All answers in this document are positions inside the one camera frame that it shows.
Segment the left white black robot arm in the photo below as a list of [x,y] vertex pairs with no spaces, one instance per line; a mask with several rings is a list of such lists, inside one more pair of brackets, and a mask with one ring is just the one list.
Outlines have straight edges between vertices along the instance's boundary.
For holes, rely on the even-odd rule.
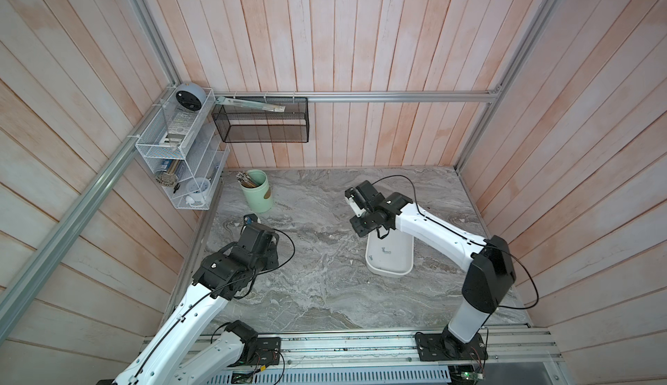
[[114,384],[203,384],[218,369],[260,372],[274,361],[278,341],[262,343],[257,332],[237,320],[192,358],[187,353],[213,319],[258,277],[279,269],[278,230],[247,215],[239,238],[206,256],[182,301],[147,347],[112,379]]

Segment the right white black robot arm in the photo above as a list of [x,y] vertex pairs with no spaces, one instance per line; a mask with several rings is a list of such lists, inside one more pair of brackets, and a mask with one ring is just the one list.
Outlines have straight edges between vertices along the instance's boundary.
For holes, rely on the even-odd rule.
[[380,228],[419,239],[456,263],[466,273],[463,303],[443,330],[447,345],[469,345],[500,306],[516,281],[507,242],[498,236],[479,237],[462,230],[419,206],[399,192],[384,196],[364,181],[345,191],[355,216],[350,219],[359,237]]

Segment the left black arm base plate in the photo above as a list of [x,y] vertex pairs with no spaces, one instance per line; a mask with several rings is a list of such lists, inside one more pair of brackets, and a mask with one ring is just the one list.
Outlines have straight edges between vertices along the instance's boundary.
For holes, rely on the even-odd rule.
[[230,367],[261,367],[278,364],[281,364],[281,338],[261,337],[246,343],[241,357]]

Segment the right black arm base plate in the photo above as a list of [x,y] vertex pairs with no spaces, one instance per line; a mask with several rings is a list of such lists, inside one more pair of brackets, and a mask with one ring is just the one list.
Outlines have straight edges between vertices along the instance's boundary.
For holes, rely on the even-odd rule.
[[414,339],[421,362],[485,362],[488,359],[486,344],[479,333],[469,343],[460,342],[447,329],[439,334],[417,332]]

